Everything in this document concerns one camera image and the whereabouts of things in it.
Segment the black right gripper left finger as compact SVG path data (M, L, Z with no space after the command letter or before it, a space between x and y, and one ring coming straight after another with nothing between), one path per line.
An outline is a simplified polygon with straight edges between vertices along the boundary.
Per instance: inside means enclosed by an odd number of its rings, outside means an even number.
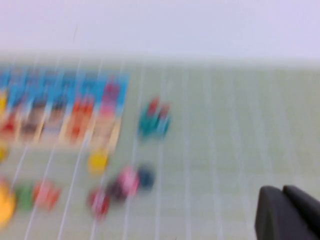
M316 240L318 237L305 223L283 188L262 186L255 217L258 240Z

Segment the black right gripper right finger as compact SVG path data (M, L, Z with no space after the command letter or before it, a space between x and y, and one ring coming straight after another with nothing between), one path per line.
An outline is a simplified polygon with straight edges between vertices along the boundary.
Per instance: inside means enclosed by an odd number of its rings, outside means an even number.
M282 191L292 202L307 226L320 239L320 201L294 185L285 185Z

